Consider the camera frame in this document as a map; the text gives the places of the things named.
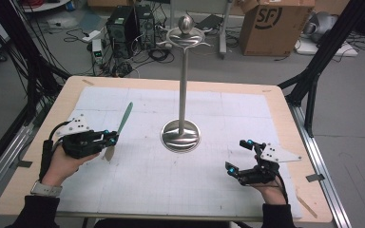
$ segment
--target gray floor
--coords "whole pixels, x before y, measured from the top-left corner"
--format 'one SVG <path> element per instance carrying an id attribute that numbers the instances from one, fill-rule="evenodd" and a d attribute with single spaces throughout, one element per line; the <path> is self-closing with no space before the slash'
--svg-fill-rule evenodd
<path id="1" fill-rule="evenodd" d="M 81 20 L 84 10 L 73 15 Z M 234 18 L 230 27 L 240 26 Z M 86 72 L 91 58 L 81 42 L 65 43 L 64 31 L 46 34 L 51 52 L 71 73 Z M 224 60 L 217 54 L 217 39 L 208 38 L 214 47 L 198 47 L 189 56 L 191 81 L 233 84 L 277 85 L 306 68 L 311 56 L 293 53 L 289 58 L 242 56 L 238 47 L 230 47 Z M 151 63 L 131 73 L 133 78 L 178 80 L 180 53 L 171 64 Z M 26 96 L 11 61 L 0 63 L 0 138 L 26 103 Z M 332 61 L 318 84 L 314 133 L 337 192 L 353 227 L 365 227 L 365 51 L 355 58 Z M 13 170 L 0 184 L 0 195 Z M 11 224 L 15 217 L 0 216 L 0 227 Z M 81 218 L 58 218 L 63 227 L 81 227 Z M 328 224 L 300 224 L 305 227 L 335 227 Z"/>

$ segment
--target power strip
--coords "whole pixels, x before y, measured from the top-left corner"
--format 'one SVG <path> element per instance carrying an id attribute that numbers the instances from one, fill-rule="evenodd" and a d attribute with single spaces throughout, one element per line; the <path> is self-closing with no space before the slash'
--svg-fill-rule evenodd
<path id="1" fill-rule="evenodd" d="M 86 42 L 90 42 L 92 39 L 97 37 L 100 33 L 101 33 L 100 31 L 94 30 L 87 37 L 82 38 L 82 40 L 84 40 Z"/>

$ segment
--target spherical knob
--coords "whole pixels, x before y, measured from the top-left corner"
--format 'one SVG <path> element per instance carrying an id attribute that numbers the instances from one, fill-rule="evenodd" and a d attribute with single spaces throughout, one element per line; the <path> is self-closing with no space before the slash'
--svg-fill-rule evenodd
<path id="1" fill-rule="evenodd" d="M 179 28 L 182 34 L 188 34 L 191 29 L 194 27 L 194 22 L 192 18 L 188 15 L 180 17 L 179 20 Z"/>

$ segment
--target green blade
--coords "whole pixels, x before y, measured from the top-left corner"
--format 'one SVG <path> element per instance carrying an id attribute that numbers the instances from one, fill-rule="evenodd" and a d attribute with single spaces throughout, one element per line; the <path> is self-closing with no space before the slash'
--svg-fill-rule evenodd
<path id="1" fill-rule="evenodd" d="M 132 111 L 133 103 L 129 103 L 128 107 L 126 108 L 126 111 L 124 113 L 123 119 L 121 120 L 120 126 L 118 127 L 117 135 L 120 135 L 121 131 L 124 128 L 124 125 L 126 121 L 128 120 L 129 114 Z"/>

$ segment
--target camera rig pole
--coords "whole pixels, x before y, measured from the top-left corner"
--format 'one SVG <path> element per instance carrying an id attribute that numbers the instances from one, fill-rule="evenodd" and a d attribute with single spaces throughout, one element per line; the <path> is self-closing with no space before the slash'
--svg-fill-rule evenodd
<path id="1" fill-rule="evenodd" d="M 308 93 L 304 127 L 311 138 L 314 137 L 312 126 L 319 76 L 363 15 L 365 15 L 365 1 L 351 0 L 310 64 L 299 75 L 278 85 L 281 89 L 295 85 L 291 93 L 286 96 L 287 103 L 293 106 L 301 106 L 301 100 Z"/>

